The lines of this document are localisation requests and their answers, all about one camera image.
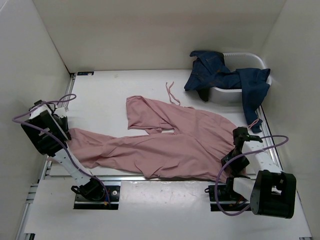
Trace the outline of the pink trousers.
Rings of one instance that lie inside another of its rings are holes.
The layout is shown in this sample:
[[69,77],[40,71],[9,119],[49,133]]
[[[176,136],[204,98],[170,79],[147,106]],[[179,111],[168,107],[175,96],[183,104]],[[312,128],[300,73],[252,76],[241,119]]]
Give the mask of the pink trousers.
[[104,167],[150,178],[196,178],[225,182],[221,159],[234,148],[236,126],[205,110],[140,95],[126,99],[129,129],[145,135],[114,137],[71,128],[69,150],[86,168]]

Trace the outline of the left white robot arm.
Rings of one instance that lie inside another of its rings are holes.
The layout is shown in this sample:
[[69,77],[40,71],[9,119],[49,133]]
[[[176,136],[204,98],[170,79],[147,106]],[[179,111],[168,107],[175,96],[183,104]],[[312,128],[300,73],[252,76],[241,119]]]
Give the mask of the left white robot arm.
[[67,112],[55,102],[39,100],[29,109],[28,119],[19,123],[37,151],[58,162],[75,180],[71,190],[89,201],[110,201],[100,179],[87,170],[70,151]]

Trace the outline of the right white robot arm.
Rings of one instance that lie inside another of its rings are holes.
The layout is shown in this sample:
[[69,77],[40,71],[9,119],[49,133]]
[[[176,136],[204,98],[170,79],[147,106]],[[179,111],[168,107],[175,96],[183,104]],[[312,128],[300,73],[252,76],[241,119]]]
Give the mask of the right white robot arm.
[[222,169],[231,175],[225,184],[216,182],[204,191],[210,210],[227,216],[245,211],[254,215],[290,219],[295,211],[296,177],[285,173],[267,153],[264,137],[251,135],[246,127],[233,130],[234,148],[221,159]]

